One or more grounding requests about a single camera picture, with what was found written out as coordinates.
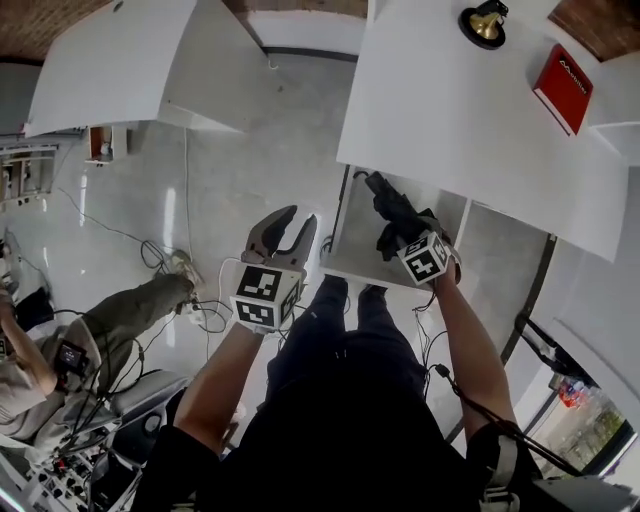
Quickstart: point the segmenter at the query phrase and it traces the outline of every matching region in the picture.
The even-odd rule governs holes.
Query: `small box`
[[[238,265],[231,296],[235,317],[240,322],[279,329],[300,300],[302,278],[301,272]]]
[[[418,286],[444,274],[450,256],[436,232],[400,249],[397,254]]]

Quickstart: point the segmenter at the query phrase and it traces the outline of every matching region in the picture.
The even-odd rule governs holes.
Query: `gray floor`
[[[344,166],[336,163],[338,141],[354,65],[318,58],[277,56],[286,87],[268,124],[248,135],[188,133],[188,209],[194,261],[207,281],[207,297],[216,298],[218,272],[227,257],[238,257],[249,229],[266,214],[289,204],[300,207],[291,227],[295,234],[306,215],[320,219],[319,238],[331,232]],[[83,219],[70,200],[102,223],[139,239],[189,247],[185,141],[181,129],[142,124],[133,139],[134,154],[126,161],[95,168],[84,164],[87,148],[75,145],[59,152],[59,175],[46,201],[10,208],[5,223],[15,233],[23,254],[51,282],[56,306],[86,311],[102,298],[152,277],[140,259],[139,244]],[[498,346],[504,346],[513,317],[522,307],[538,264],[544,234],[517,221],[480,209],[473,212],[461,254],[475,291],[472,304]],[[36,286],[37,273],[24,268],[24,289]],[[303,303],[313,296],[319,278],[312,262],[311,285]],[[222,296],[228,295],[223,273]],[[355,300],[359,288],[353,287]],[[398,326],[412,340],[416,326],[410,307],[416,299],[389,297]],[[355,307],[347,324],[355,322]],[[431,314],[430,332],[437,332],[439,312]],[[210,320],[211,329],[221,327]],[[162,324],[141,338],[146,344]],[[221,340],[212,335],[210,350]],[[446,341],[434,348],[433,361],[446,362]],[[178,317],[147,352],[145,370],[164,368],[193,375],[205,361],[207,338],[185,317]],[[277,350],[277,337],[264,343],[242,401],[249,412],[264,398],[266,363]],[[434,383],[430,404],[443,428],[455,423],[455,397]]]

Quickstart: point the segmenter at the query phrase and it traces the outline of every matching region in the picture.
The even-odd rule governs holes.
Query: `person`
[[[36,444],[34,437],[65,406],[69,394],[91,385],[94,379],[88,377],[93,372],[95,389],[89,391],[103,394],[110,390],[131,355],[134,338],[189,301],[202,285],[184,252],[176,251],[170,263],[174,273],[156,275],[146,284],[116,293],[68,327],[61,326],[52,336],[35,342],[20,327],[11,296],[0,289],[0,327],[10,349],[8,357],[0,361],[2,436]],[[84,350],[90,363],[87,375],[72,378],[61,387],[55,360],[63,341]],[[51,444],[42,439],[37,446]]]
[[[435,293],[457,385],[515,424],[504,368],[457,288],[454,267],[438,278]],[[425,368],[396,328],[385,289],[360,294],[352,332],[344,325],[347,292],[346,281],[325,277],[268,364],[265,403],[221,460],[223,435],[262,342],[233,325],[187,389],[173,425],[163,427],[132,511],[214,510],[242,501],[262,508],[479,509],[489,483],[503,476],[495,470],[504,436],[463,403],[468,448],[466,459],[459,455],[424,402]],[[513,471],[502,494],[525,503],[540,472],[525,447],[510,446]]]

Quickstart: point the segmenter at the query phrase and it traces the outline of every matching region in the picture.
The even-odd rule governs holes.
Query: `black pants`
[[[360,294],[358,329],[345,332],[348,285],[327,276],[307,310],[298,318],[280,353],[269,362],[267,400],[291,382],[329,370],[336,361],[347,368],[392,380],[422,396],[425,369],[387,310],[384,294],[373,288]]]

